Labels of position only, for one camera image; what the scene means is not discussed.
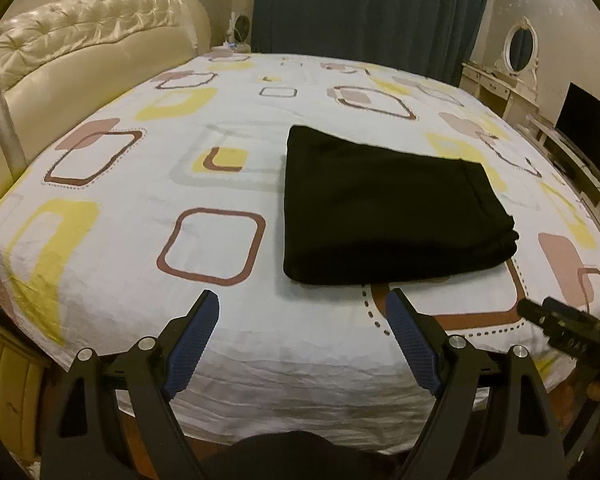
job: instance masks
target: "headboard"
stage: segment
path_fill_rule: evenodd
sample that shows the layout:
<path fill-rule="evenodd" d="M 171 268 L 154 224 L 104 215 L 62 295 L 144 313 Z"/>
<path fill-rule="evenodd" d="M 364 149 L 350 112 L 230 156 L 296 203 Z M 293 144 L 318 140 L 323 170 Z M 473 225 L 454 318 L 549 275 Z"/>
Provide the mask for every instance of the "headboard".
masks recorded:
<path fill-rule="evenodd" d="M 199 0 L 62 0 L 0 22 L 0 197 L 49 144 L 210 49 Z"/>

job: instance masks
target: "blue finger pad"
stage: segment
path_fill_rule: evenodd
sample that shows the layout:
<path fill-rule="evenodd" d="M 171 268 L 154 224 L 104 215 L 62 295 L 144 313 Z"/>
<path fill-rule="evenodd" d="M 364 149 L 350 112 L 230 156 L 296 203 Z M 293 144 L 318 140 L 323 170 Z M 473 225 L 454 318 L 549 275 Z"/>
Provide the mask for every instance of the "blue finger pad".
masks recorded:
<path fill-rule="evenodd" d="M 219 315 L 218 297 L 209 294 L 187 325 L 167 360 L 167 378 L 162 389 L 169 400 L 189 385 Z"/>
<path fill-rule="evenodd" d="M 440 393 L 442 382 L 438 377 L 438 356 L 394 292 L 390 292 L 386 297 L 385 313 L 418 385 L 429 390 L 431 395 Z"/>

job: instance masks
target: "white mirror frame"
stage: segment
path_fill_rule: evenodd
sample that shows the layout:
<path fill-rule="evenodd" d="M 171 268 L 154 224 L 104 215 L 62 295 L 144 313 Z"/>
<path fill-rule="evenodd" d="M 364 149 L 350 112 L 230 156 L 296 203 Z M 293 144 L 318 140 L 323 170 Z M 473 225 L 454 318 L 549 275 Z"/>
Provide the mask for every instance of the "white mirror frame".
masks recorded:
<path fill-rule="evenodd" d="M 516 31 L 522 28 L 524 30 L 529 30 L 531 35 L 533 36 L 534 46 L 531 52 L 531 58 L 529 58 L 529 62 L 522 70 L 513 70 L 511 63 L 509 61 L 509 49 L 511 48 L 511 41 L 513 40 L 513 35 Z M 505 72 L 508 75 L 514 77 L 521 83 L 525 84 L 527 87 L 531 88 L 534 92 L 538 87 L 538 76 L 536 74 L 538 70 L 538 34 L 536 30 L 531 25 L 531 22 L 528 20 L 526 16 L 523 16 L 513 26 L 509 29 L 509 33 L 507 34 L 507 38 L 504 42 L 504 47 L 502 49 L 502 54 L 500 59 L 496 62 L 496 69 L 499 69 L 501 72 Z"/>

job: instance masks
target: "oval mirror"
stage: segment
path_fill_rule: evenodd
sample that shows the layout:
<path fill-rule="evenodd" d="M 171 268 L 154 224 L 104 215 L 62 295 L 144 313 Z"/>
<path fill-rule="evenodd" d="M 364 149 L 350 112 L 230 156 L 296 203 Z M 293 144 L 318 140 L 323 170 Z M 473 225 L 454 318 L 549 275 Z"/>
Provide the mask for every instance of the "oval mirror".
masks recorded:
<path fill-rule="evenodd" d="M 526 67 L 534 51 L 534 37 L 528 28 L 519 28 L 509 43 L 509 64 L 514 72 Z"/>
<path fill-rule="evenodd" d="M 249 35 L 250 22 L 249 19 L 241 14 L 238 16 L 238 19 L 235 20 L 234 27 L 234 38 L 237 43 L 244 43 L 247 41 L 247 36 Z"/>

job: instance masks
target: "dark teal curtain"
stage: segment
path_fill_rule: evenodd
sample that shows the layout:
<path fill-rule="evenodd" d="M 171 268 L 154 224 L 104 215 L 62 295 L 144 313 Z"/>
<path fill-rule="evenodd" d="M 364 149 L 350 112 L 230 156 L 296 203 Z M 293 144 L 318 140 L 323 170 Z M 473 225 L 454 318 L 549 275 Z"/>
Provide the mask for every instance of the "dark teal curtain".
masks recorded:
<path fill-rule="evenodd" d="M 457 84 L 486 0 L 255 0 L 256 52 L 363 60 Z"/>

